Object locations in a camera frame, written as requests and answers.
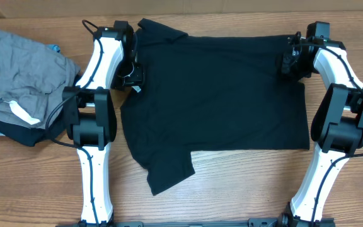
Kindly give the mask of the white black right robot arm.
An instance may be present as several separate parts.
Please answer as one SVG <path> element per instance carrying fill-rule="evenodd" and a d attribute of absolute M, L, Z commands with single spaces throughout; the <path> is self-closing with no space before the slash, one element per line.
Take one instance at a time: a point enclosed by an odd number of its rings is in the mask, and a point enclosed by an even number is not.
<path fill-rule="evenodd" d="M 282 57 L 284 76 L 318 73 L 326 94 L 311 124 L 314 151 L 299 190 L 276 226 L 334 226 L 323 207 L 340 170 L 363 147 L 363 83 L 347 60 L 343 43 L 324 36 L 290 37 L 292 52 Z"/>

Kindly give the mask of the black t-shirt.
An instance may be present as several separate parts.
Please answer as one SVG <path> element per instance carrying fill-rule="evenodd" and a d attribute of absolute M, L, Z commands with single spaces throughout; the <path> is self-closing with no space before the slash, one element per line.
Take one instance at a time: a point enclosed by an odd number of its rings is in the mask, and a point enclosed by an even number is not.
<path fill-rule="evenodd" d="M 305 87 L 277 72 L 288 36 L 193 37 L 143 19 L 137 38 L 146 77 L 121 118 L 153 195 L 194 174 L 194 151 L 309 148 Z"/>

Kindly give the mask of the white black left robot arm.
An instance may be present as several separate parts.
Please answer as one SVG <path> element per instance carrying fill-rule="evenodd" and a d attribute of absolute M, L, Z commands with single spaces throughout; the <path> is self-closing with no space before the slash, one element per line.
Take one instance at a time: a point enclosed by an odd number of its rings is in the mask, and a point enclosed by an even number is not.
<path fill-rule="evenodd" d="M 137 35 L 126 21 L 98 26 L 94 50 L 84 75 L 62 92 L 67 136 L 81 164 L 83 210 L 78 226 L 113 226 L 109 192 L 109 156 L 117 133 L 110 91 L 141 90 L 144 70 L 137 62 Z"/>

